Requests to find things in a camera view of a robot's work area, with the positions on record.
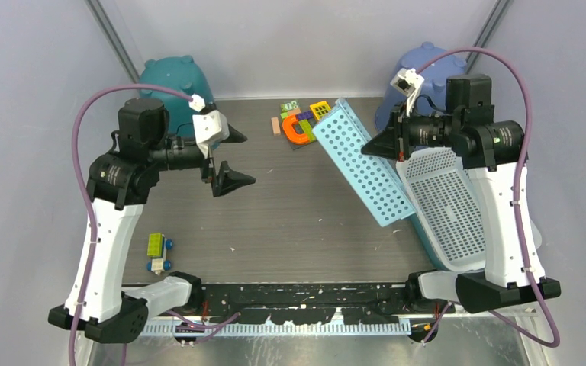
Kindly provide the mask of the blue plastic bucket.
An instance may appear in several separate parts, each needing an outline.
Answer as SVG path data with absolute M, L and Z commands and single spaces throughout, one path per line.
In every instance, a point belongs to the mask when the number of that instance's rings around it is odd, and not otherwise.
M 418 70 L 420 66 L 427 63 L 432 58 L 445 52 L 446 51 L 443 48 L 435 46 L 432 42 L 423 42 L 420 46 L 410 49 L 402 55 L 397 61 L 390 79 L 395 77 L 398 71 L 402 68 Z M 466 69 L 467 62 L 465 59 L 455 55 L 447 56 L 433 63 L 421 73 L 424 82 L 420 93 L 429 96 L 438 108 L 445 109 L 447 78 L 454 75 L 465 74 Z M 377 131 L 384 129 L 387 125 L 391 109 L 396 104 L 400 104 L 405 100 L 406 97 L 403 94 L 393 86 L 387 85 L 383 101 L 375 112 L 374 122 Z

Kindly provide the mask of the light blue basket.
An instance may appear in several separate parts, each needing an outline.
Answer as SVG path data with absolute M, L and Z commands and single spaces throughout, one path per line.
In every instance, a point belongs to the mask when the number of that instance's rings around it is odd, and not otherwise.
M 338 98 L 312 131 L 379 226 L 416 213 L 388 160 L 361 152 L 371 136 L 345 98 Z

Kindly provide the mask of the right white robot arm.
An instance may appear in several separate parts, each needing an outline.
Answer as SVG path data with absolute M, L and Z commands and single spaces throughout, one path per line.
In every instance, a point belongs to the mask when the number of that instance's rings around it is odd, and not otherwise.
M 404 294 L 407 307 L 424 313 L 436 300 L 448 300 L 480 313 L 559 297 L 561 284 L 546 275 L 530 230 L 526 134 L 515 121 L 494 119 L 490 77 L 449 77 L 446 107 L 430 115 L 414 110 L 421 75 L 402 69 L 391 85 L 406 100 L 391 111 L 387 127 L 364 145 L 363 153 L 409 159 L 418 146 L 451 149 L 472 183 L 486 238 L 480 271 L 411 274 Z

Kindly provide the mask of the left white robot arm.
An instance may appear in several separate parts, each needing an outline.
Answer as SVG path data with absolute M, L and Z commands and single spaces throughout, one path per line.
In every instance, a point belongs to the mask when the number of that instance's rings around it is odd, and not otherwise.
M 212 102 L 192 105 L 194 136 L 169 133 L 169 112 L 157 98 L 133 98 L 118 112 L 112 147 L 89 167 L 88 221 L 76 284 L 66 302 L 49 312 L 50 324 L 75 326 L 101 344 L 134 341 L 147 321 L 177 308 L 197 314 L 204 303 L 200 278 L 173 271 L 161 281 L 122 290 L 122 277 L 135 226 L 162 171 L 199 169 L 216 197 L 251 185 L 255 178 L 227 162 L 214 163 L 212 147 L 242 143 L 246 137 L 227 122 Z

